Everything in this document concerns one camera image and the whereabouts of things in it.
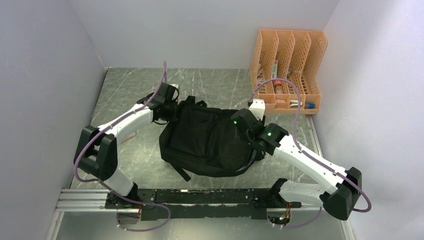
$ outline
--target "peach plastic rack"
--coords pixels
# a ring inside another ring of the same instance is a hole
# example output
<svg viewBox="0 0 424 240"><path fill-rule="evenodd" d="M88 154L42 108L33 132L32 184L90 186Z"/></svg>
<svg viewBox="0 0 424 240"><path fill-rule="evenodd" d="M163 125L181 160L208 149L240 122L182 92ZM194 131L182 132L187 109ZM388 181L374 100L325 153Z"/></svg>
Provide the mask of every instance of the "peach plastic rack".
<svg viewBox="0 0 424 240"><path fill-rule="evenodd" d="M253 90L260 83L258 76L263 80L275 77L273 70L277 62L276 77L292 81L299 89L300 113L318 113L321 93L316 76L326 47L327 38L321 31L260 30L250 66ZM298 96L285 82L281 94L275 94L273 83L268 82L255 98L265 101L265 112L269 114L295 114L297 110L291 100L298 100Z"/></svg>

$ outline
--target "black backpack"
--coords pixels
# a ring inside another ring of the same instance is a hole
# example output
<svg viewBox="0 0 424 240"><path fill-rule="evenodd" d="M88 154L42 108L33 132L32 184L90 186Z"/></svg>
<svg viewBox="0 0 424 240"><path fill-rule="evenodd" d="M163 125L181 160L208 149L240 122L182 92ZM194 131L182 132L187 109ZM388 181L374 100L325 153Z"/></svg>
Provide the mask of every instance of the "black backpack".
<svg viewBox="0 0 424 240"><path fill-rule="evenodd" d="M246 172L264 156L254 150L240 134L231 116L235 109L207 107L189 96L176 110L177 121L167 124L159 136L160 155L188 182L184 171L219 177Z"/></svg>

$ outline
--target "marble surface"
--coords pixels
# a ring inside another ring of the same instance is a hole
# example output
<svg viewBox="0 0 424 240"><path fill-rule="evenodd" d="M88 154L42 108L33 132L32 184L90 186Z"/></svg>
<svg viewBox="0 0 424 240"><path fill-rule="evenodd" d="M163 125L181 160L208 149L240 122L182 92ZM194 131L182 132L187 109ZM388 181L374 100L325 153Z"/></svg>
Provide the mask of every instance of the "marble surface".
<svg viewBox="0 0 424 240"><path fill-rule="evenodd" d="M160 68L109 68L98 97L91 125L107 123L130 109L137 100L156 89L162 75ZM180 85L180 100L189 95L204 100L209 107L242 109L252 93L249 71L246 69L185 69L167 70L168 82ZM267 123L276 123L291 130L294 115L267 115ZM308 117L300 116L297 127L299 142L314 149ZM159 135L163 125L149 124L118 149L119 169L138 184L139 188L269 188L278 178L301 183L314 183L302 171L276 157L269 156L254 163L244 174L236 177L212 178L187 172L186 182L172 167L161 159ZM80 171L87 179L92 176ZM98 189L96 182L81 183L74 179L71 188Z"/></svg>

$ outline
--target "white wall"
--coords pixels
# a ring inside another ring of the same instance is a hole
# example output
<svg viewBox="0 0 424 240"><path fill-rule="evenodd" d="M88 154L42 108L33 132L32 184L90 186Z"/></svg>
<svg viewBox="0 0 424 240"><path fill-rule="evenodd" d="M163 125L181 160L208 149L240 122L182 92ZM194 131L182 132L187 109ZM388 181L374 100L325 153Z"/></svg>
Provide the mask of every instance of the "white wall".
<svg viewBox="0 0 424 240"><path fill-rule="evenodd" d="M69 0L107 67L247 69L259 29L323 30L339 0Z"/></svg>
<svg viewBox="0 0 424 240"><path fill-rule="evenodd" d="M66 0L0 7L0 239L44 239L104 68Z"/></svg>
<svg viewBox="0 0 424 240"><path fill-rule="evenodd" d="M362 171L373 206L350 217L359 240L424 236L423 9L341 0L324 30L314 121L325 157Z"/></svg>

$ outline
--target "table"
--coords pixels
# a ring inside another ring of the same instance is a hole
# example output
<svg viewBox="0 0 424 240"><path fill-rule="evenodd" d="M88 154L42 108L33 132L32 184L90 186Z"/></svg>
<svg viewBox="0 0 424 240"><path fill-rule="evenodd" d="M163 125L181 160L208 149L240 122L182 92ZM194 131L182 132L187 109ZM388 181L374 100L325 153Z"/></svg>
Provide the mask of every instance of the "table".
<svg viewBox="0 0 424 240"><path fill-rule="evenodd" d="M92 126L107 123L130 109L137 100L153 92L160 82L161 68L109 68L92 115ZM170 68L168 82L180 87L180 100L196 96L209 107L221 109L247 108L252 93L249 71L246 69L188 69ZM266 115L267 123L276 123L291 130L294 115ZM318 151L313 122L309 116L299 117L299 142ZM149 124L118 148L118 167L139 188L208 189L208 188L270 188L278 178L295 182L315 183L292 164L267 155L254 163L244 174L236 177L212 178L187 172L186 182L169 163L161 159L159 135L163 125ZM90 178L80 171L80 176ZM72 189L100 189L96 182L82 183L74 179Z"/></svg>

